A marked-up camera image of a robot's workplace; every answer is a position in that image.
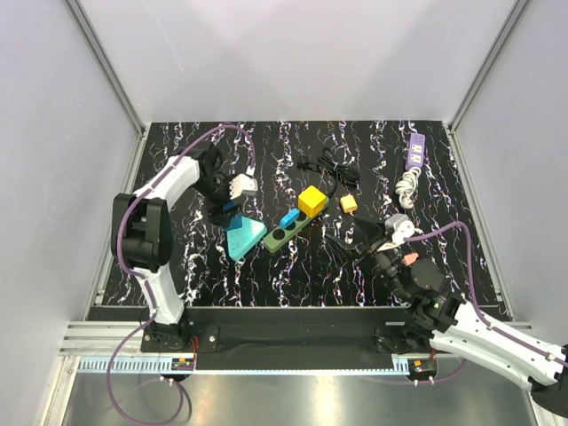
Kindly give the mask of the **light blue plug adapter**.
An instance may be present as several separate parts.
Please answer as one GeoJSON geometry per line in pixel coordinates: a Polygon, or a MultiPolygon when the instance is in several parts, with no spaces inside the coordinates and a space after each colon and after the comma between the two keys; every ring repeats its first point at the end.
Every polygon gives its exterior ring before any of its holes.
{"type": "Polygon", "coordinates": [[[279,223],[280,228],[288,228],[291,226],[299,217],[300,210],[298,208],[291,209],[279,223]]]}

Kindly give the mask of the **dark blue cube adapter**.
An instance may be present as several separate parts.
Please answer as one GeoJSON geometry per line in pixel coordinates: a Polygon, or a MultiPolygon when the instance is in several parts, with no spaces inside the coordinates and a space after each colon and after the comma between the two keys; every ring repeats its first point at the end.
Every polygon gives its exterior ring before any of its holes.
{"type": "Polygon", "coordinates": [[[225,215],[236,215],[241,212],[241,205],[237,202],[230,201],[223,206],[222,211],[225,215]]]}

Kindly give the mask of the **pink plug adapter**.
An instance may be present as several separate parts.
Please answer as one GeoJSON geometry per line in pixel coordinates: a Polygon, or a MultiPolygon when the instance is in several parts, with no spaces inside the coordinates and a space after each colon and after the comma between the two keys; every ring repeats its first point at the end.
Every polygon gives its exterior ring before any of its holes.
{"type": "Polygon", "coordinates": [[[403,256],[402,264],[406,267],[411,266],[419,259],[419,255],[417,253],[409,253],[403,256]]]}

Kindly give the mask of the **teal triangular power strip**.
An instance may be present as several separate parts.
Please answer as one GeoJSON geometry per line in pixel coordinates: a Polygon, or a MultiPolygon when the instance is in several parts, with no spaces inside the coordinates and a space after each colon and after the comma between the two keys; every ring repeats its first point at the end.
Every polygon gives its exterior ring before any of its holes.
{"type": "Polygon", "coordinates": [[[241,213],[235,215],[225,231],[229,257],[240,261],[267,233],[263,222],[244,217],[241,213]]]}

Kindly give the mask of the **purple power strip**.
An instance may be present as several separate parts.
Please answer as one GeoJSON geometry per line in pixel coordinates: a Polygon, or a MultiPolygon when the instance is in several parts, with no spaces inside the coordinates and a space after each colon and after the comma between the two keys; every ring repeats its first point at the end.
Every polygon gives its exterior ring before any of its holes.
{"type": "Polygon", "coordinates": [[[407,144],[405,171],[412,168],[420,169],[425,158],[425,136],[412,133],[407,144]]]}

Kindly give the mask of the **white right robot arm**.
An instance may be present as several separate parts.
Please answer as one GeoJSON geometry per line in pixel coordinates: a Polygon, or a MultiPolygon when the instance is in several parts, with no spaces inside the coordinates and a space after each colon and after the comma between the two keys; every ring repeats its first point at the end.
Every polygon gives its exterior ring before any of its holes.
{"type": "Polygon", "coordinates": [[[550,413],[567,415],[567,348],[531,337],[483,312],[477,303],[473,271],[467,270],[469,294],[452,288],[449,278],[428,258],[401,256],[398,249],[445,231],[469,228],[454,221],[423,233],[405,214],[384,223],[368,223],[369,242],[358,244],[328,236],[340,263],[369,261],[373,273],[406,305],[407,319],[393,335],[377,337],[392,352],[434,351],[452,353],[472,361],[530,393],[538,406],[550,413]]]}

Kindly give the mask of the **green power strip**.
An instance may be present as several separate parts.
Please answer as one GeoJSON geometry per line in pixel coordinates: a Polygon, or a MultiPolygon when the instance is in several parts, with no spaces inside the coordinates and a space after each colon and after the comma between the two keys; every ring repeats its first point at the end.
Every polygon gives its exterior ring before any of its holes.
{"type": "Polygon", "coordinates": [[[272,231],[267,233],[262,243],[270,252],[275,253],[281,249],[287,242],[299,234],[314,218],[307,217],[301,210],[298,219],[288,228],[280,228],[278,225],[272,231]]]}

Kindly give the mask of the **yellow cube plug adapter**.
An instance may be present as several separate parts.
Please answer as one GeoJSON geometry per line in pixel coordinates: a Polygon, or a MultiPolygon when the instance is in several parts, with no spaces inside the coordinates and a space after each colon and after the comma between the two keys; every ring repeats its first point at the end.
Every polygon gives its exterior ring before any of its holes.
{"type": "Polygon", "coordinates": [[[316,217],[326,205],[328,197],[314,185],[308,186],[298,196],[298,208],[310,218],[316,217]]]}

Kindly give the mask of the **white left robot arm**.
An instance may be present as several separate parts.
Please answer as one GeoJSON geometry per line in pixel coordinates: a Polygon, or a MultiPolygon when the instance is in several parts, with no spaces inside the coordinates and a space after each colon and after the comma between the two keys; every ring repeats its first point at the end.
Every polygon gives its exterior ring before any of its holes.
{"type": "Polygon", "coordinates": [[[210,223],[228,227],[240,208],[231,201],[230,178],[221,171],[222,163],[216,147],[193,148],[169,158],[135,193],[120,193],[113,200],[112,255],[142,288],[149,310],[145,338],[170,351],[186,351],[194,342],[170,271],[170,208],[192,188],[204,197],[210,223]]]}

